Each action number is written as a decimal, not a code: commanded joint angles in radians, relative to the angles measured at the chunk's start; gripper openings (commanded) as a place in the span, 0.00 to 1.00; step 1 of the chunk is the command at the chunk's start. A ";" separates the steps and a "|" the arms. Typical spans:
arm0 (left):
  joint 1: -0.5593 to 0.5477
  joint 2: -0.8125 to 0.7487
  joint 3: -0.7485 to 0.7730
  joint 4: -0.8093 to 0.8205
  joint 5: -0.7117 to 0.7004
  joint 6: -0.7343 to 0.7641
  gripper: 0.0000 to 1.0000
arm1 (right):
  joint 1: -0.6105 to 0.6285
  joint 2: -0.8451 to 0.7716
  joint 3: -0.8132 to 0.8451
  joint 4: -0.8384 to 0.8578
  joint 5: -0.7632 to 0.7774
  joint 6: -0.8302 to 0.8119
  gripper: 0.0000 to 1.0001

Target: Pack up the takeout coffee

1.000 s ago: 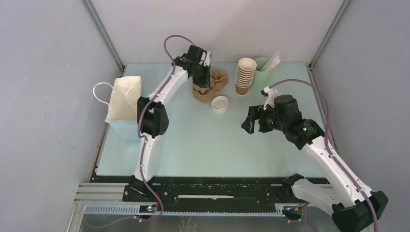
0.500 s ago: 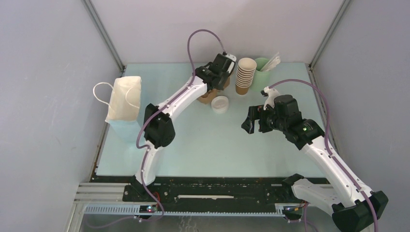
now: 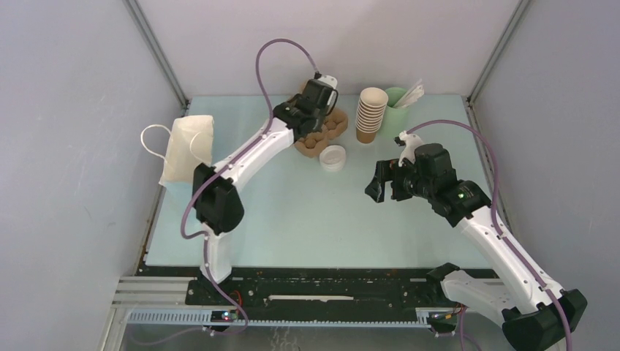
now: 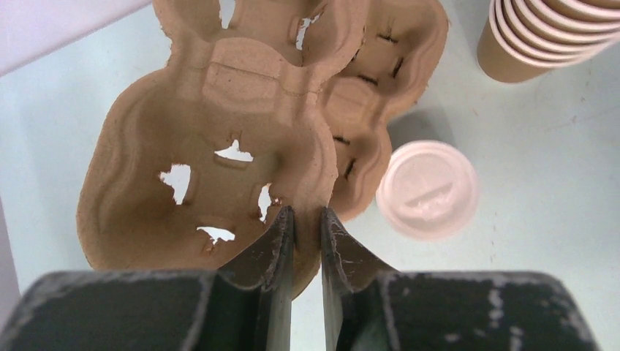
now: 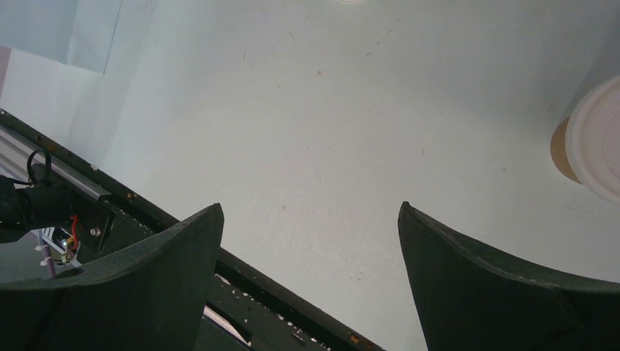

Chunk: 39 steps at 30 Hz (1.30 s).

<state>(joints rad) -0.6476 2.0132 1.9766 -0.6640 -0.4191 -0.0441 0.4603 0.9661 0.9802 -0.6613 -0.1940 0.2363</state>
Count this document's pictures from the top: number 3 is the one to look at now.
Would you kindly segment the white paper bag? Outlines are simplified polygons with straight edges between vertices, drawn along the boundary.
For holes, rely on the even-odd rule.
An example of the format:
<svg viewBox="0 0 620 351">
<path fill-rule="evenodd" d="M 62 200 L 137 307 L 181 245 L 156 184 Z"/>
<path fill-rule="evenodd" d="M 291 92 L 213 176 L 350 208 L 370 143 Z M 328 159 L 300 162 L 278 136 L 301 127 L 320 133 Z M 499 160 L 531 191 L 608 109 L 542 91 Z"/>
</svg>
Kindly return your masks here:
<svg viewBox="0 0 620 351">
<path fill-rule="evenodd" d="M 161 128 L 168 133 L 167 148 L 164 154 L 152 151 L 144 141 L 144 134 L 152 128 Z M 142 147 L 150 154 L 163 160 L 163 170 L 159 185 L 168 183 L 190 184 L 194 169 L 212 162 L 214 119 L 211 115 L 191 115 L 174 120 L 169 128 L 162 124 L 152 124 L 140 133 Z"/>
</svg>

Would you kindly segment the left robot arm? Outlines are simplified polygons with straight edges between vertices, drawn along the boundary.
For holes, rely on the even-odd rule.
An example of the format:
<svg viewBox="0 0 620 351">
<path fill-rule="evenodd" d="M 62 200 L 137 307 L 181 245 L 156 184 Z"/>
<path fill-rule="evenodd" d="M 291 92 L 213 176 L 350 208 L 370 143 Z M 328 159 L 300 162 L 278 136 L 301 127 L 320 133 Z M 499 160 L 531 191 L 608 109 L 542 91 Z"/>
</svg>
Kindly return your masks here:
<svg viewBox="0 0 620 351">
<path fill-rule="evenodd" d="M 190 202 L 205 236 L 201 272 L 208 280 L 203 295 L 211 303 L 223 304 L 231 295 L 225 280 L 232 272 L 227 235 L 245 213 L 241 190 L 279 152 L 321 131 L 336 105 L 337 84 L 335 77 L 317 73 L 301 93 L 275 106 L 272 118 L 238 150 L 213 166 L 200 164 L 194 169 Z"/>
</svg>

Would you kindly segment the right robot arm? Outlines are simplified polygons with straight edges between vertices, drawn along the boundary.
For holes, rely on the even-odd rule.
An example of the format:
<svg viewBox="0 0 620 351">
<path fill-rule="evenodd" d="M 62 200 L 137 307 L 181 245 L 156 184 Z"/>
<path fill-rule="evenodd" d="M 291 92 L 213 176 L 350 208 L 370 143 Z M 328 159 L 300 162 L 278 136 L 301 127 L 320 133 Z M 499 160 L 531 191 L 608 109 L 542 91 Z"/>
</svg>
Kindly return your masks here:
<svg viewBox="0 0 620 351">
<path fill-rule="evenodd" d="M 462 304 L 501 329 L 514 350 L 550 350 L 568 345 L 587 300 L 566 290 L 517 243 L 493 217 L 491 200 L 473 181 L 461 180 L 449 152 L 438 143 L 406 148 L 401 158 L 378 161 L 365 193 L 376 203 L 420 197 L 459 230 L 484 256 L 502 286 L 479 282 L 458 266 L 445 263 L 427 275 L 426 298 L 436 306 Z"/>
</svg>

